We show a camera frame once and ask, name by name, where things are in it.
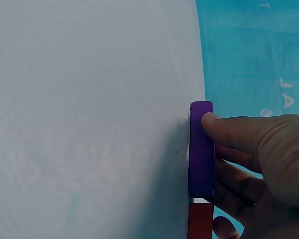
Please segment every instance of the blue fabric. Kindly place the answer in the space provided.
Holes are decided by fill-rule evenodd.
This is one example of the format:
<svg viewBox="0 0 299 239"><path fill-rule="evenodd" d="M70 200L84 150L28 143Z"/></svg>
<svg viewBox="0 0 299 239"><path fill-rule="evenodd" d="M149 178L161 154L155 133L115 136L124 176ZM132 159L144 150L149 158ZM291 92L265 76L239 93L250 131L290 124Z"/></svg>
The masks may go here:
<svg viewBox="0 0 299 239"><path fill-rule="evenodd" d="M299 114L299 0L196 2L206 99L215 112Z"/></svg>

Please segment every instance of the white board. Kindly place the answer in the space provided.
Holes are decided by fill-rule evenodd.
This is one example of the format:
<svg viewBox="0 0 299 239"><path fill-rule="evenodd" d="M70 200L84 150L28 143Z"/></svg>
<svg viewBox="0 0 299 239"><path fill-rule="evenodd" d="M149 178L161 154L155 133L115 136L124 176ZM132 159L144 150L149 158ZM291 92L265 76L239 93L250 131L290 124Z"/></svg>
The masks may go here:
<svg viewBox="0 0 299 239"><path fill-rule="evenodd" d="M0 0L0 239L186 238L193 0Z"/></svg>

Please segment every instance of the fingernail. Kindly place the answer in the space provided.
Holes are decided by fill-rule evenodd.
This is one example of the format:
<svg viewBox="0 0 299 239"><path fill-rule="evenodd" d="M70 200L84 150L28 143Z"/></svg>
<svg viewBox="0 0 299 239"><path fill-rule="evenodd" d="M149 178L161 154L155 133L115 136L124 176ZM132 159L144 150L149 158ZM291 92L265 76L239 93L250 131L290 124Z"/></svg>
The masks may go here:
<svg viewBox="0 0 299 239"><path fill-rule="evenodd" d="M203 117L201 118L201 121L202 122L212 122L219 118L220 117L217 114L215 114L213 112L207 112L203 115Z"/></svg>

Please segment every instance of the skin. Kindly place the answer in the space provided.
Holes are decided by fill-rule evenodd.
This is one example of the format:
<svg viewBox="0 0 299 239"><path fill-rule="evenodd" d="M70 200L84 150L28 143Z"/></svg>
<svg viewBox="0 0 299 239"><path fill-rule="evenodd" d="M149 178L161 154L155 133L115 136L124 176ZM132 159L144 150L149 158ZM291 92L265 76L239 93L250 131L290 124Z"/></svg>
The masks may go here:
<svg viewBox="0 0 299 239"><path fill-rule="evenodd" d="M221 119L207 113L202 126L216 143L214 204L245 227L239 235L217 217L218 238L299 239L299 116Z"/></svg>

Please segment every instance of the purple magnet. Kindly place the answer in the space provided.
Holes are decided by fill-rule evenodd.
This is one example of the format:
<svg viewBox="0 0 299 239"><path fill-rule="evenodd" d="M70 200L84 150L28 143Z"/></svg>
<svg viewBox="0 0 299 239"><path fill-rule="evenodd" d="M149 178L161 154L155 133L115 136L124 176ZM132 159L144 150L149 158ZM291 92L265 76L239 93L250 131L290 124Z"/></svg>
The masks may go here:
<svg viewBox="0 0 299 239"><path fill-rule="evenodd" d="M211 201L215 188L215 143L201 126L201 118L207 112L213 112L210 101L196 101L190 106L188 191L192 198Z"/></svg>

